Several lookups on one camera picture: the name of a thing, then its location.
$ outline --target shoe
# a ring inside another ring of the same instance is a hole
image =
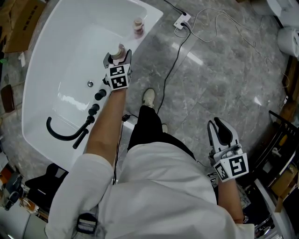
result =
[[[163,133],[168,133],[168,126],[167,126],[167,124],[162,124],[162,131],[163,131]]]
[[[142,105],[146,105],[150,108],[154,107],[155,91],[151,88],[148,88],[143,94]]]

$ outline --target white shirt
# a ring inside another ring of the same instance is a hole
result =
[[[136,145],[116,185],[113,173],[98,155],[77,159],[54,197],[50,239],[70,238],[80,212],[96,205],[106,239],[254,238],[254,225],[236,225],[195,160],[174,145]]]

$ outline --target cable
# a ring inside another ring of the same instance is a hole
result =
[[[172,70],[173,70],[175,64],[177,63],[177,60],[178,60],[178,56],[179,56],[179,52],[180,52],[180,50],[181,50],[181,47],[182,47],[183,44],[188,40],[188,38],[189,38],[189,36],[190,36],[190,34],[191,34],[191,30],[190,30],[190,28],[189,28],[186,24],[184,24],[184,23],[182,23],[182,24],[183,24],[185,27],[188,28],[188,30],[189,30],[189,34],[188,34],[188,36],[183,40],[183,42],[180,44],[180,46],[179,46],[179,48],[178,48],[177,58],[175,59],[175,61],[174,61],[173,65],[172,65],[172,67],[170,68],[170,70],[169,70],[169,72],[168,72],[168,74],[167,74],[167,76],[166,76],[166,78],[165,78],[165,80],[164,80],[163,97],[162,97],[161,104],[160,104],[160,106],[159,106],[159,108],[158,108],[157,114],[159,114],[160,108],[161,108],[161,106],[162,106],[162,104],[163,104],[163,101],[164,101],[164,98],[165,98],[165,88],[166,88],[166,81],[167,81],[167,78],[168,78],[168,76],[170,75],[170,73],[172,72]]]
[[[216,11],[216,12],[220,12],[220,14],[218,14],[218,15],[216,16],[216,20],[215,20],[215,29],[216,29],[216,34],[215,34],[215,36],[214,36],[212,39],[210,39],[210,40],[204,40],[204,39],[200,38],[199,36],[197,36],[196,34],[194,34],[194,33],[193,33],[193,29],[194,29],[194,27],[195,27],[195,24],[196,24],[198,15],[199,15],[200,13],[202,13],[203,11],[208,10],[208,9],[214,10],[214,11]],[[263,17],[261,18],[260,25],[259,25],[259,27],[258,27],[257,29],[250,29],[250,28],[247,28],[246,26],[240,24],[239,22],[237,22],[234,18],[232,18],[230,15],[228,15],[225,11],[218,10],[218,9],[215,9],[215,8],[211,8],[211,7],[207,7],[207,8],[204,8],[204,9],[200,10],[200,11],[196,14],[196,17],[195,17],[195,20],[194,20],[194,23],[193,23],[193,26],[192,26],[192,27],[190,26],[190,24],[189,24],[188,22],[186,22],[186,25],[189,26],[190,31],[191,31],[191,34],[192,34],[193,36],[197,37],[198,39],[202,40],[203,42],[211,42],[211,41],[213,41],[213,40],[218,36],[217,20],[218,20],[218,17],[221,16],[221,15],[223,15],[223,16],[227,17],[229,20],[231,20],[231,21],[233,22],[233,24],[235,25],[235,27],[237,28],[237,30],[238,30],[238,32],[239,32],[241,38],[243,38],[243,39],[244,39],[244,40],[245,40],[245,41],[246,41],[246,42],[247,42],[247,43],[248,43],[248,44],[249,44],[249,45],[250,45],[250,46],[251,46],[251,47],[252,47],[252,48],[253,48],[253,49],[260,55],[260,56],[261,56],[261,57],[264,57],[264,63],[265,63],[265,65],[266,65],[267,67],[268,67],[268,65],[267,65],[267,62],[268,62],[268,61],[274,66],[274,63],[273,63],[268,57],[264,56],[261,52],[259,52],[259,51],[256,49],[256,42],[250,43],[250,42],[249,42],[249,41],[242,35],[241,31],[239,30],[239,28],[238,28],[238,26],[237,26],[237,25],[239,25],[239,26],[241,26],[241,27],[243,27],[243,28],[245,28],[245,29],[247,29],[247,30],[250,30],[250,31],[258,31],[258,30],[261,28]],[[290,79],[288,78],[288,76],[287,76],[285,73],[283,73],[283,71],[281,70],[281,68],[280,68],[279,66],[278,66],[278,69],[279,69],[280,72],[281,72],[284,76],[286,76],[286,78],[288,79],[288,84],[287,84],[287,86],[283,86],[283,88],[289,87],[289,85],[290,85]]]
[[[25,81],[21,81],[21,82],[19,82],[19,83],[13,84],[13,85],[11,85],[11,88],[14,88],[14,87],[16,87],[16,86],[18,86],[18,85],[21,85],[21,84],[23,84],[23,83],[25,83]]]
[[[184,11],[182,11],[181,9],[173,6],[170,2],[163,0],[164,2],[167,2],[169,5],[171,5],[174,9],[176,9],[177,12],[182,13],[184,16],[186,16],[186,13]]]
[[[122,135],[123,123],[124,123],[124,121],[122,122],[122,126],[121,126],[121,135]],[[120,140],[119,140],[119,142],[117,144],[117,147],[116,147],[116,158],[115,158],[115,164],[114,164],[114,177],[113,177],[113,182],[112,182],[113,185],[116,184],[116,164],[117,164],[117,161],[118,161],[118,151],[119,151],[120,143],[121,143],[121,136],[120,136]]]
[[[207,166],[207,165],[202,164],[199,160],[196,160],[196,162],[199,162],[205,168],[212,168],[212,166]]]
[[[177,34],[177,32],[176,32],[176,30],[177,30],[178,28],[175,28],[174,29],[174,35],[176,35],[177,37],[179,37],[179,38],[185,38],[187,35],[184,35],[184,36],[180,36],[180,35],[178,35]]]
[[[138,116],[136,116],[136,115],[134,115],[134,114],[129,114],[129,116],[134,116],[134,117],[136,117],[136,118],[138,118]]]

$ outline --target marble floor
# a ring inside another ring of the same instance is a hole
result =
[[[174,35],[173,23],[180,16],[162,0],[144,0],[163,11],[164,15],[148,34],[133,55],[132,80],[127,94],[126,111],[138,115],[143,92],[151,87],[156,91],[155,109],[163,96],[164,79],[171,68],[184,40]],[[198,11],[212,7],[224,10],[240,24],[242,35],[264,57],[243,40],[234,24],[219,16],[218,36],[211,42],[203,42],[191,35],[183,45],[174,70],[166,82],[165,99],[159,116],[169,126],[169,133],[184,142],[193,151],[196,159],[208,165],[211,150],[206,125],[213,117],[221,117],[234,126],[246,152],[254,145],[271,123],[268,110],[280,112],[285,98],[281,84],[288,56],[277,46],[279,26],[271,16],[255,14],[250,2],[237,3],[235,0],[170,0],[178,8],[191,15],[193,23]],[[51,0],[36,29],[34,41],[26,52],[30,59],[32,49],[57,0]],[[194,28],[194,33],[203,39],[215,36],[215,17],[218,13],[204,11]],[[17,54],[8,56],[4,65],[1,86],[24,81],[27,67],[21,68]],[[14,89],[15,103],[19,110],[7,116],[2,123],[1,141],[11,164],[18,166],[28,179],[45,173],[50,162],[29,146],[21,133],[21,99],[23,85]],[[131,117],[129,122],[136,123]],[[119,150],[118,171],[126,156],[131,130],[124,127]]]

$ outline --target electrical outlet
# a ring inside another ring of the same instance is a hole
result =
[[[24,66],[26,65],[25,53],[22,52],[22,53],[19,55],[18,59],[21,61],[21,65],[22,65],[22,67],[24,67]]]
[[[177,20],[176,22],[173,24],[174,27],[176,27],[177,29],[180,29],[182,30],[183,29],[183,26],[181,25],[182,22],[188,22],[189,19],[191,18],[191,16],[186,13],[186,16],[185,15],[181,15]]]
[[[286,96],[286,97],[285,97],[285,100],[284,100],[284,105],[286,104],[286,102],[288,101],[288,99],[289,99],[289,97]]]

